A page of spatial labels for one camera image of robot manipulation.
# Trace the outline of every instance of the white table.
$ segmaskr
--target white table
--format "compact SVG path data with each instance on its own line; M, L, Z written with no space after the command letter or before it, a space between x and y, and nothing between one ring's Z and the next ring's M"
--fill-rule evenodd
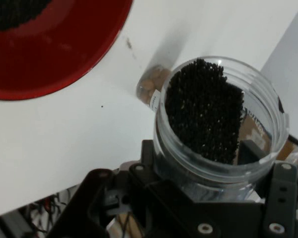
M82 79L38 99L0 101L0 214L138 159L153 132L154 113L135 97L147 67L222 55L260 69L297 11L298 0L135 0L111 50Z

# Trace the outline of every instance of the printed label on jar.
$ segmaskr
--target printed label on jar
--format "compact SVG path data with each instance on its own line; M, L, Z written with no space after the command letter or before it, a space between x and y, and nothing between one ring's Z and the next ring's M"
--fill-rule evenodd
M153 110L154 112L156 112L158 109L159 101L160 101L160 92L158 90L155 90L151 97L150 105L149 105L151 110Z

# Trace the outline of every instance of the jar rim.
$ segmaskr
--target jar rim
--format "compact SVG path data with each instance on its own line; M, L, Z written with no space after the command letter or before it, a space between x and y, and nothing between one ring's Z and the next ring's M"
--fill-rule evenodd
M179 137L174 133L174 131L172 130L170 124L169 124L169 120L168 120L168 115L166 113L165 107L164 107L164 102L165 102L165 98L166 98L166 93L167 93L167 89L170 83L170 80L172 79L173 75L178 72L183 66L189 64L190 62L193 62L197 59L203 59L203 60L221 60L220 62L222 62L222 60L228 60L230 62L233 63L237 63L239 65L242 65L252 71L254 71L256 74L258 74L263 80L266 81L266 83L269 83L270 87L271 87L271 91L273 94L276 94L275 96L278 97L276 91L274 90L271 82L262 75L261 72L259 72L257 69L255 69L254 67L239 61L239 60L235 60L229 57L221 57L221 56L205 56L205 57L198 57L192 60L189 60L183 64L181 64L180 66L178 66L175 70L173 70L171 72L171 74L166 78L164 85L162 87L162 91L161 91L161 96L160 96L160 102L159 102L159 108L158 111L160 113L160 115L157 115L157 117L160 117L159 119L162 120L165 126L165 130L167 131L167 133L169 133L169 136L172 137L172 140L174 143L176 143L177 145L181 146L181 151L180 151L180 155L179 154L174 154L174 156L176 157L176 160L178 162L180 162L184 167L186 167L187 169L190 169L191 172L196 173L197 175L199 175L199 171L201 171L201 168L199 168L199 166L196 166L193 161L192 161L192 157L195 158L196 162L203 162L206 166L209 166L210 168L221 168L225 171L237 171L239 173L237 173L235 176L223 176L223 175L217 175L218 179L223 180L223 178L230 178L230 181L227 182L233 182L233 181L240 181L240 177L243 176L247 176L247 177L256 177L257 173L262 173L263 170L261 171L256 171L255 168L257 167L262 167L263 164L273 164L273 162L275 161L275 155L277 155L280 150L282 149L284 143L287 140L288 134L289 134L289 126L288 126L288 115L286 113L282 113L282 120L283 120L283 125L284 128L281 128L282 133L279 135L279 138L277 138L278 142L275 143L275 145L272 145L272 150L270 151L270 153L261 158L259 161L254 162L254 163L249 163L249 164L245 164L245 165L230 165L230 164L223 164L220 162L215 162L212 160L209 160L205 157L203 157L201 154L198 154L196 152L194 152L192 149L190 149L189 147L187 147L186 145L184 145L181 140L179 139ZM214 173L209 171L210 175L212 176L212 178L214 178ZM208 169L203 167L203 173L208 173Z

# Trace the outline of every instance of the red plate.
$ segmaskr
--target red plate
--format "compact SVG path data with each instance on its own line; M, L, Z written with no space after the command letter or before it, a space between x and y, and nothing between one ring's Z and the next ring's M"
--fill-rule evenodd
M53 0L35 20L0 32L0 100L58 91L109 50L132 0Z

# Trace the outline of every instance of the black granules in red bowl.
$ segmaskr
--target black granules in red bowl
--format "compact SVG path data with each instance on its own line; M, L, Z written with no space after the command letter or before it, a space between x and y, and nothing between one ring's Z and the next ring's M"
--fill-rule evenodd
M241 89L226 82L224 68L197 59L170 81L165 100L178 138L204 158L232 164L238 147Z
M52 0L0 0L0 31L36 18Z

